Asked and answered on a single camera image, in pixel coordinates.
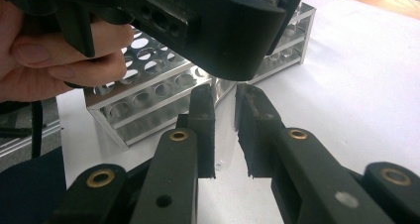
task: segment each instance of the rack hole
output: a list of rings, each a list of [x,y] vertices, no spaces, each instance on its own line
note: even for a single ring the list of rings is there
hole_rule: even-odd
[[[145,71],[151,74],[162,72],[163,69],[164,69],[164,63],[161,60],[157,60],[157,59],[149,61],[145,65]]]
[[[155,88],[155,94],[159,97],[166,97],[172,91],[172,87],[167,83],[161,83]]]
[[[145,38],[136,39],[132,42],[132,48],[140,49],[145,47],[149,43],[149,40]]]
[[[124,60],[126,61],[126,67],[130,67],[133,64],[133,59],[130,56],[125,56]]]
[[[151,48],[143,49],[137,53],[137,58],[140,60],[147,60],[156,54],[157,54],[157,51],[155,51],[155,49],[151,49]]]
[[[139,29],[134,29],[134,38],[138,38],[142,32]]]
[[[120,80],[124,84],[130,84],[136,81],[140,77],[139,72],[136,69],[127,70],[126,75]]]
[[[191,74],[183,74],[175,79],[175,84],[180,87],[185,87],[195,83],[194,77]]]
[[[164,44],[159,44],[158,46],[157,46],[161,51],[167,51],[167,46],[165,46]]]
[[[210,74],[208,72],[206,72],[204,69],[197,67],[194,71],[195,75],[199,76],[199,77],[209,77]]]
[[[93,93],[95,95],[105,95],[114,88],[115,82],[110,82],[102,86],[97,86],[93,88]]]
[[[109,110],[111,117],[122,117],[129,112],[129,105],[127,103],[117,103]]]
[[[175,54],[168,54],[166,58],[168,61],[173,62],[175,60]]]
[[[148,104],[150,100],[150,96],[148,93],[146,92],[142,92],[137,94],[134,98],[133,98],[133,104],[135,106],[141,107],[141,106],[146,106]]]

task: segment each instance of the black plastic part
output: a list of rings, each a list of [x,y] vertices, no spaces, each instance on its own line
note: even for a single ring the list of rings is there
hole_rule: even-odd
[[[298,223],[393,223],[311,133],[297,129],[307,138],[295,139],[293,130],[278,133],[274,145],[302,199]]]
[[[176,128],[188,128],[188,114],[178,114]]]
[[[280,115],[257,87],[241,83],[237,86],[235,127],[245,154],[248,175],[272,177],[272,134],[284,129]]]
[[[56,17],[65,40],[87,57],[95,56],[89,11],[73,2],[62,1]]]
[[[87,185],[89,177],[101,170],[110,170],[115,174],[111,182],[101,187]],[[95,180],[100,182],[109,177],[104,175],[96,175],[98,180]],[[124,169],[115,165],[99,165],[87,169],[76,179],[48,224],[127,223],[129,199]]]
[[[420,223],[420,178],[391,163],[367,166],[363,187],[395,223]]]
[[[130,223],[196,223],[197,152],[193,131],[163,133]]]
[[[284,128],[260,89],[238,86],[236,118],[249,173],[272,177],[284,223],[392,223],[311,133]]]
[[[94,55],[91,12],[151,35],[207,72],[229,80],[254,77],[278,43],[295,0],[10,0],[34,16],[56,14],[67,41]]]
[[[216,177],[214,170],[214,102],[209,84],[197,86],[191,91],[188,129],[197,135],[198,177]]]
[[[294,12],[296,11],[296,8],[299,6],[299,3],[301,0],[278,0],[278,7],[283,8],[286,11],[286,16],[284,18],[284,22],[280,29],[278,30],[277,35],[275,36],[275,43],[271,45],[271,47],[268,50],[267,55],[271,55],[272,52],[275,50],[275,47],[277,46],[277,43],[281,39],[281,36],[283,35],[284,31],[286,30],[287,25],[289,24],[291,18],[294,15]]]
[[[152,160],[153,159],[149,159],[127,172],[127,177],[129,179],[127,187],[131,193],[129,202],[130,213],[133,212],[133,208],[137,203],[137,199],[140,195],[143,184],[145,183],[145,179],[148,174],[149,167],[151,166]]]
[[[87,86],[82,86],[82,85],[78,85],[75,83],[70,83],[70,82],[64,82],[65,85],[69,86],[70,88],[88,88]]]

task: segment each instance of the metal test tube rack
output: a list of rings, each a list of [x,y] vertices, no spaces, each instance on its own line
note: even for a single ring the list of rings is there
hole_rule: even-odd
[[[309,42],[315,8],[302,3],[290,21],[294,32],[279,41],[271,56],[262,61],[254,84],[291,65],[302,64]],[[215,106],[236,82],[216,78],[176,54],[149,35],[135,30],[132,44],[123,50],[126,76],[100,87],[85,88],[88,111],[123,149],[173,124],[188,112],[195,86],[212,85]]]

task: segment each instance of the black cable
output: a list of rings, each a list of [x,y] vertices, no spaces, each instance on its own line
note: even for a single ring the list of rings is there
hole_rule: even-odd
[[[0,128],[0,138],[26,138],[31,134],[30,128]]]
[[[0,103],[0,115],[14,112],[18,109],[28,106],[28,102],[2,102]]]
[[[43,103],[31,102],[32,107],[32,159],[41,155],[43,142]]]

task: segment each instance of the screw hole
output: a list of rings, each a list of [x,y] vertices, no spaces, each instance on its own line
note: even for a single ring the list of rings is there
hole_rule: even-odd
[[[305,140],[308,138],[308,134],[300,130],[290,130],[288,134],[290,137],[296,140]]]
[[[108,185],[115,178],[115,173],[110,168],[104,168],[93,172],[86,180],[89,187],[102,187]]]
[[[179,36],[179,28],[176,25],[171,25],[169,27],[170,33],[174,36],[174,37],[178,37]]]
[[[395,168],[383,168],[380,171],[382,177],[386,180],[401,186],[411,185],[411,178],[404,172]]]
[[[140,10],[140,13],[142,14],[142,17],[145,19],[149,19],[151,17],[151,10],[148,7],[143,7]]]
[[[161,208],[166,208],[172,204],[172,198],[169,195],[161,195],[157,198],[157,206]]]
[[[274,116],[272,114],[269,114],[269,113],[265,114],[264,117],[266,119],[273,119],[274,118]]]
[[[155,22],[155,26],[164,32],[169,28],[169,22],[166,16],[160,12],[152,13],[152,20]]]
[[[188,134],[182,131],[175,131],[172,134],[170,134],[170,139],[173,141],[183,141],[188,138]]]

